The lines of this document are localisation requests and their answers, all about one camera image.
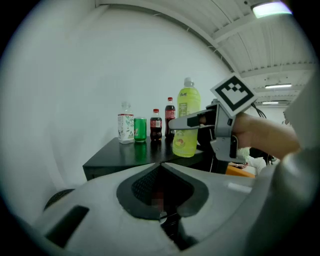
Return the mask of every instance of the black table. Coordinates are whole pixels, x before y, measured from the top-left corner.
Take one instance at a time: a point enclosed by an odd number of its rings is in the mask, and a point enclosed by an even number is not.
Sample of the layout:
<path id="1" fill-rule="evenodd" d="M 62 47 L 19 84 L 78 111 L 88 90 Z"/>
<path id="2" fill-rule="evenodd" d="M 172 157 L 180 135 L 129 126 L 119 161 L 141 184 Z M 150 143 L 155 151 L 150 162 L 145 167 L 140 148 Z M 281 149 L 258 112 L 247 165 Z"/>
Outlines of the black table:
<path id="1" fill-rule="evenodd" d="M 197 149 L 193 157 L 180 157 L 173 153 L 172 143 L 172 139 L 163 136 L 159 142 L 151 142 L 147 137 L 143 143 L 121 144 L 115 137 L 83 165 L 84 174 L 89 181 L 128 168 L 162 162 L 207 172 L 210 170 L 210 153 Z"/>

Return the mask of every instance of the ceiling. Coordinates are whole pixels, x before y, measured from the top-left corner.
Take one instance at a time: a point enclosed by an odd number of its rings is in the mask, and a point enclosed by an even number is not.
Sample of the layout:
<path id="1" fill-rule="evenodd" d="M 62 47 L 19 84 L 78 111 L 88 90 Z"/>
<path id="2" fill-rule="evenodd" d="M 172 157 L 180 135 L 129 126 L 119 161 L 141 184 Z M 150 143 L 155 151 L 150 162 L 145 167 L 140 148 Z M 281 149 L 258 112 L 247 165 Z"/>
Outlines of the ceiling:
<path id="1" fill-rule="evenodd" d="M 263 0 L 95 0 L 152 10 L 193 30 L 258 94 L 257 104 L 288 105 L 316 69 L 317 59 L 291 15 L 257 19 L 251 6 Z M 266 85 L 291 83 L 286 89 Z"/>

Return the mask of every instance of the red label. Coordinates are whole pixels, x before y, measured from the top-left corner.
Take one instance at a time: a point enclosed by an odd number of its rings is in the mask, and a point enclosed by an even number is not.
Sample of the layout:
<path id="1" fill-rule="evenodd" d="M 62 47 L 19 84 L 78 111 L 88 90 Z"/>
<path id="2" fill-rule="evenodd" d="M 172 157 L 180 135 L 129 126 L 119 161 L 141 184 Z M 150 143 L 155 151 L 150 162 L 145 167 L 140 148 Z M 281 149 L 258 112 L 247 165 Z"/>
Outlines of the red label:
<path id="1" fill-rule="evenodd" d="M 175 119 L 176 118 L 176 111 L 175 110 L 167 110 L 165 112 L 166 119 Z"/>
<path id="2" fill-rule="evenodd" d="M 162 128 L 162 121 L 160 120 L 150 120 L 151 128 Z"/>

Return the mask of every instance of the cola bottle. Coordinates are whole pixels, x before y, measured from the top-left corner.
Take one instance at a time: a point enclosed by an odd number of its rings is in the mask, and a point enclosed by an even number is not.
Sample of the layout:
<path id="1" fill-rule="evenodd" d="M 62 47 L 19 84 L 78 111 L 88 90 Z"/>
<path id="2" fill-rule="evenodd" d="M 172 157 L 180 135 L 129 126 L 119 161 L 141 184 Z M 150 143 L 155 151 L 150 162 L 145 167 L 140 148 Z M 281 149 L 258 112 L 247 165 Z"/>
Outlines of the cola bottle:
<path id="1" fill-rule="evenodd" d="M 159 116 L 159 109 L 153 110 L 150 118 L 150 139 L 151 141 L 161 141 L 162 139 L 162 119 Z"/>
<path id="2" fill-rule="evenodd" d="M 173 139 L 175 136 L 175 130 L 169 128 L 169 121 L 176 118 L 176 108 L 172 103 L 172 97 L 168 98 L 168 105 L 165 107 L 165 137 Z"/>

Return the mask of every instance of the small water bottle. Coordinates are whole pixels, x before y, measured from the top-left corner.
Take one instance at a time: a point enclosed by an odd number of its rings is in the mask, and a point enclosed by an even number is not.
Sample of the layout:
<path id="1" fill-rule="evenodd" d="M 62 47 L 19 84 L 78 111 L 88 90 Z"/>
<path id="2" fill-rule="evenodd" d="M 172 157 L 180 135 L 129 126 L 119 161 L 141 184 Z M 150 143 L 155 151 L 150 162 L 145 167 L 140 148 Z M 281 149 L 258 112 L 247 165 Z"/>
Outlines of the small water bottle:
<path id="1" fill-rule="evenodd" d="M 122 144 L 135 142 L 134 138 L 134 114 L 131 105 L 127 101 L 121 103 L 122 109 L 118 114 L 118 139 Z"/>

